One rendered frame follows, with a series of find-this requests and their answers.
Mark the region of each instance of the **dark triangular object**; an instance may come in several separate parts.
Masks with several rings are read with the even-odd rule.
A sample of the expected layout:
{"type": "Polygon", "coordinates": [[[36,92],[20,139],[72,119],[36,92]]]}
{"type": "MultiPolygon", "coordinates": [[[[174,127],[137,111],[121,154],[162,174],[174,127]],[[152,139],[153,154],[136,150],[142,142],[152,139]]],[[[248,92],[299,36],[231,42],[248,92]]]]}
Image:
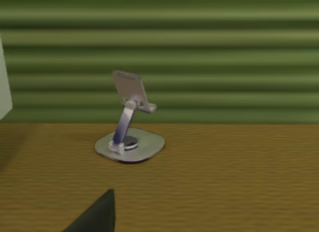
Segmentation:
{"type": "Polygon", "coordinates": [[[83,212],[64,232],[114,232],[114,190],[108,190],[83,212]]]}

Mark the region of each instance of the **brown wooden surface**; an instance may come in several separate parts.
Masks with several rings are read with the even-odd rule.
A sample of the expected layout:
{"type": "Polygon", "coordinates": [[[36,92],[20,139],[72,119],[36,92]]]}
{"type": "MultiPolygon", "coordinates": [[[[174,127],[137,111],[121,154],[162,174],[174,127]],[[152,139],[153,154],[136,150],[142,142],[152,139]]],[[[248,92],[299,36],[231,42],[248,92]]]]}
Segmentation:
{"type": "Polygon", "coordinates": [[[103,124],[0,124],[0,231],[56,232],[116,193],[117,232],[319,231],[319,126],[135,125],[151,160],[94,152],[103,124]]]}

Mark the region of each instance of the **round gray base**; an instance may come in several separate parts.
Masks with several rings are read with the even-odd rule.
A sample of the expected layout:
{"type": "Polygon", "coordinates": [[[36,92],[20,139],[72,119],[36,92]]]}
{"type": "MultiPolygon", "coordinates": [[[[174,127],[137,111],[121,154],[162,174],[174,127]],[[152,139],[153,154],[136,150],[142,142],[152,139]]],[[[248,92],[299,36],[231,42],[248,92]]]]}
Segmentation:
{"type": "Polygon", "coordinates": [[[137,163],[148,160],[162,150],[165,145],[163,137],[148,131],[129,128],[127,135],[138,139],[136,149],[125,151],[123,155],[109,150],[109,142],[112,140],[114,132],[98,140],[95,144],[97,154],[114,161],[125,163],[137,163]]]}

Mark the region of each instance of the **green shutter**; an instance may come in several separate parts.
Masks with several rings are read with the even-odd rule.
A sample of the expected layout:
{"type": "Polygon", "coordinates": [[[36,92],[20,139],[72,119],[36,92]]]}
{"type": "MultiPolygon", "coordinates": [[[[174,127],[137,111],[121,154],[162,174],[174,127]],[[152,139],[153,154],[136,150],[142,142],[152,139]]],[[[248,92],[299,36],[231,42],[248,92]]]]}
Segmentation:
{"type": "Polygon", "coordinates": [[[7,122],[319,123],[319,0],[0,0],[7,122]]]}

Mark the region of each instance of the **green corrugated wall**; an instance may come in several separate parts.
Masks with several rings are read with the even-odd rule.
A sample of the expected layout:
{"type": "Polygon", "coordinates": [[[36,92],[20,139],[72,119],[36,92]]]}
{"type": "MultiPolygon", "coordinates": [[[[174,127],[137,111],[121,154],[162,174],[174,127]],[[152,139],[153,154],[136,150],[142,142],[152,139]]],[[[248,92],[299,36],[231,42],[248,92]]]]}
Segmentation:
{"type": "Polygon", "coordinates": [[[7,122],[117,122],[113,69],[135,122],[319,122],[319,0],[0,0],[0,33],[7,122]]]}

